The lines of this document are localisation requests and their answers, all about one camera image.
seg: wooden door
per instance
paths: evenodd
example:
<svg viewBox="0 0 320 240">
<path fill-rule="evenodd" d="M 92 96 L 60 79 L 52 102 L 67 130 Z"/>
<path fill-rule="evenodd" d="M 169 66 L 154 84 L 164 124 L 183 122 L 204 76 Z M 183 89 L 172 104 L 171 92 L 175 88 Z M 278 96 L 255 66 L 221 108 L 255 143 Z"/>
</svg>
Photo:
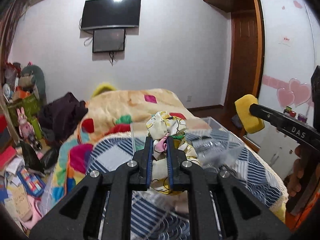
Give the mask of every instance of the wooden door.
<svg viewBox="0 0 320 240">
<path fill-rule="evenodd" d="M 225 107 L 236 114 L 235 101 L 251 94 L 255 82 L 258 32 L 254 10 L 231 13 L 232 49 Z"/>
</svg>

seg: baseboard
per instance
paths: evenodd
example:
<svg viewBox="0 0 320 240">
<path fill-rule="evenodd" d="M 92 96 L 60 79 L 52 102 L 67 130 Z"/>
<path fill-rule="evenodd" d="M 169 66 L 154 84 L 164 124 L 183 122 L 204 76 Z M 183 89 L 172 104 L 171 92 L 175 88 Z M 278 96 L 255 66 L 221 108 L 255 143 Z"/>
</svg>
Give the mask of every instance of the baseboard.
<svg viewBox="0 0 320 240">
<path fill-rule="evenodd" d="M 201 106 L 201 107 L 194 107 L 194 108 L 188 108 L 188 111 L 201 111 L 201 110 L 209 110 L 209 109 L 215 109 L 215 108 L 223 108 L 223 105 L 214 105 L 214 106 Z"/>
</svg>

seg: silver bolt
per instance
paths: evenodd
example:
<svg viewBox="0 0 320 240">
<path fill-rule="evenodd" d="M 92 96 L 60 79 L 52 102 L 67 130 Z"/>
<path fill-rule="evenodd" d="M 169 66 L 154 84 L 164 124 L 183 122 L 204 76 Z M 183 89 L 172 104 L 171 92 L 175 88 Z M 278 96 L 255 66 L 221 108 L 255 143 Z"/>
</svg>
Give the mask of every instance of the silver bolt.
<svg viewBox="0 0 320 240">
<path fill-rule="evenodd" d="M 230 176 L 229 171 L 220 171 L 220 176 L 223 178 L 227 178 Z"/>
<path fill-rule="evenodd" d="M 90 172 L 90 177 L 96 178 L 96 177 L 99 176 L 99 174 L 100 174 L 99 171 L 91 171 L 91 172 Z"/>
<path fill-rule="evenodd" d="M 132 168 L 132 167 L 137 166 L 137 162 L 136 161 L 128 161 L 127 165 Z"/>
<path fill-rule="evenodd" d="M 188 168 L 188 167 L 191 167 L 191 165 L 192 165 L 192 162 L 190 162 L 190 161 L 184 161 L 184 162 L 182 162 L 182 166 L 183 166 L 183 167 Z"/>
</svg>

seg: pink doll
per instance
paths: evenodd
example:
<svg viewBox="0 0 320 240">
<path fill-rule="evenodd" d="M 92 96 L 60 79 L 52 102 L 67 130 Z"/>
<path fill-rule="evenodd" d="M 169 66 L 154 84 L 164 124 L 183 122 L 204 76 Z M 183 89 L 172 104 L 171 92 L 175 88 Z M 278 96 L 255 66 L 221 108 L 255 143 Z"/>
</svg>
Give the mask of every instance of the pink doll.
<svg viewBox="0 0 320 240">
<path fill-rule="evenodd" d="M 27 121 L 27 117 L 24 114 L 23 107 L 20 110 L 17 108 L 18 113 L 18 123 L 19 123 L 19 133 L 20 136 L 24 139 L 28 139 L 29 135 L 34 135 L 35 131 L 33 130 L 32 125 Z"/>
</svg>

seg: heart decal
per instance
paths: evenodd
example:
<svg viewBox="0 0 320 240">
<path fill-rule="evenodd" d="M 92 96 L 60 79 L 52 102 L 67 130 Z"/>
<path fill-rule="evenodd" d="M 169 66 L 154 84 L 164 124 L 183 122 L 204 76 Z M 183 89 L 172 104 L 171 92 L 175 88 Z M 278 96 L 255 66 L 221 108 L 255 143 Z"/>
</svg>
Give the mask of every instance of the heart decal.
<svg viewBox="0 0 320 240">
<path fill-rule="evenodd" d="M 301 85 L 300 81 L 296 78 L 290 79 L 289 91 L 293 92 L 294 94 L 294 105 L 296 107 L 302 105 L 303 103 L 306 103 L 310 99 L 312 93 L 310 85 L 308 85 L 307 83 Z"/>
<path fill-rule="evenodd" d="M 282 108 L 292 105 L 295 100 L 294 93 L 285 88 L 279 88 L 277 90 L 277 96 L 278 96 L 278 101 Z"/>
</svg>

